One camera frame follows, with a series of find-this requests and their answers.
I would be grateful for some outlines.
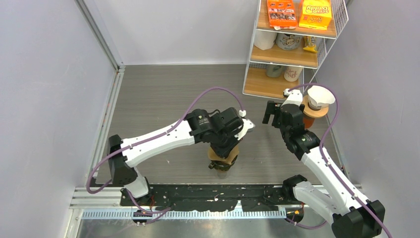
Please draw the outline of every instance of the shelf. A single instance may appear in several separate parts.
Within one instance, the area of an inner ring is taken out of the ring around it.
[[[294,2],[295,4],[295,14],[299,20],[300,11],[299,11],[299,3]],[[317,36],[317,37],[324,37],[324,38],[337,38],[337,32],[335,29],[334,17],[331,19],[331,22],[328,26],[326,31],[323,30],[315,30],[309,29],[304,27],[297,26],[296,29],[281,29],[276,31],[274,28],[270,27],[270,22],[268,20],[268,13],[267,13],[267,0],[261,0],[261,7],[260,7],[260,16],[258,17],[258,25],[257,29],[265,30],[265,31],[273,31],[273,32],[282,32],[286,34],[295,34],[295,35],[305,35],[305,36]]]
[[[271,49],[260,50],[256,46],[252,47],[251,61],[262,63],[275,63],[283,65],[294,65],[306,68],[318,68],[317,55],[304,51],[303,46],[305,41],[301,41],[301,46],[291,50],[285,51],[279,48],[276,44]]]
[[[244,93],[261,97],[284,99],[283,91],[286,88],[292,88],[297,85],[299,85],[299,80],[289,82],[284,79],[283,74],[278,78],[270,78],[265,74],[265,68],[249,67]]]

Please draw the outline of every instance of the white mug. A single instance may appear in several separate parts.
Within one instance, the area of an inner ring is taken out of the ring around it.
[[[284,79],[286,79],[289,82],[294,82],[298,80],[302,70],[302,67],[287,66],[286,70],[284,71]]]

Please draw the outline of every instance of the orange box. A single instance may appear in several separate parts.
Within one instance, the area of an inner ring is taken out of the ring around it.
[[[267,7],[270,27],[295,29],[298,26],[293,0],[268,0]]]
[[[300,27],[327,30],[332,19],[330,0],[302,0],[299,9]]]

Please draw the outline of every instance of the gray wall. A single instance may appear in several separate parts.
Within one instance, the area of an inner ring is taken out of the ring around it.
[[[87,0],[124,64],[246,63],[258,0]]]
[[[418,237],[419,8],[413,0],[353,1],[316,77],[339,95],[334,133],[349,176],[385,205],[394,237]]]
[[[72,0],[0,3],[0,234],[62,237],[113,69]]]

